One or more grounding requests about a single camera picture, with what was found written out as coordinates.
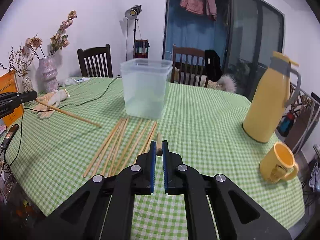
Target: black cloth on chair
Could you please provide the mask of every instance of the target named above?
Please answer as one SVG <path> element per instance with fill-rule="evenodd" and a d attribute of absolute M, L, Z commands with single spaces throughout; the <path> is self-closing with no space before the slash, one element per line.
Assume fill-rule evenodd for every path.
<path fill-rule="evenodd" d="M 220 66 L 220 57 L 215 50 L 208 49 L 204 51 L 204 65 L 207 71 L 207 77 L 213 81 L 218 81 L 222 76 L 222 70 Z"/>

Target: yellow thermos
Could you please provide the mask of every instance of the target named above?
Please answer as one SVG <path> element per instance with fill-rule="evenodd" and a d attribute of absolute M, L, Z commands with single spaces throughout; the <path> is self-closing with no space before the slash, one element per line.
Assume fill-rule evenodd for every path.
<path fill-rule="evenodd" d="M 263 74 L 254 94 L 247 116 L 242 123 L 244 131 L 254 140 L 267 143 L 275 131 L 287 106 L 299 95 L 301 76 L 291 68 L 299 66 L 280 52 L 273 52 L 271 64 Z M 290 96 L 290 73 L 298 77 L 297 87 Z"/>

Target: yellow mug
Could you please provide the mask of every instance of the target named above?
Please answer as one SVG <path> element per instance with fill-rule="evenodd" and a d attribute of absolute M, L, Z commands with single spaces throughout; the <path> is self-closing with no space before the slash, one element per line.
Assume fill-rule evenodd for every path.
<path fill-rule="evenodd" d="M 297 176 L 298 164 L 290 148 L 282 142 L 276 142 L 259 164 L 262 177 L 271 183 L 290 180 Z"/>

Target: mug rim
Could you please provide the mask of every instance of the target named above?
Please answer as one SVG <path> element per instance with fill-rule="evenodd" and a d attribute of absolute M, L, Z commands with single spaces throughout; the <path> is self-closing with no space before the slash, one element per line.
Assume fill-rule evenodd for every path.
<path fill-rule="evenodd" d="M 282 161 L 282 159 L 279 157 L 279 155 L 278 155 L 278 153 L 277 153 L 277 151 L 276 151 L 276 145 L 278 145 L 278 144 L 284 146 L 284 147 L 288 150 L 288 152 L 290 153 L 290 155 L 291 155 L 291 157 L 292 157 L 292 159 L 293 159 L 292 165 L 288 165 L 288 164 L 284 163 L 284 162 Z M 275 142 L 274 145 L 273 145 L 273 152 L 275 153 L 278 161 L 279 161 L 283 166 L 285 166 L 286 168 L 289 168 L 289 169 L 294 166 L 294 164 L 295 164 L 294 155 L 293 155 L 291 149 L 290 149 L 285 143 L 283 143 L 283 142 Z"/>

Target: blue curtain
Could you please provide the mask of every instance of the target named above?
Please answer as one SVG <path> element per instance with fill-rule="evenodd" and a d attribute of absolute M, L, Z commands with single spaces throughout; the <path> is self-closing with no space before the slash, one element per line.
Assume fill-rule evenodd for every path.
<path fill-rule="evenodd" d="M 229 27 L 223 23 L 228 2 L 225 1 L 224 5 L 220 4 L 221 2 L 216 0 L 217 21 L 213 21 L 207 15 L 196 15 L 186 11 L 185 8 L 180 7 L 180 0 L 170 0 L 165 51 L 172 53 L 173 44 L 177 47 L 201 50 L 214 49 L 220 57 L 222 66 Z M 180 55 L 177 55 L 176 61 L 180 62 Z M 188 63 L 191 63 L 191 57 L 188 58 Z"/>

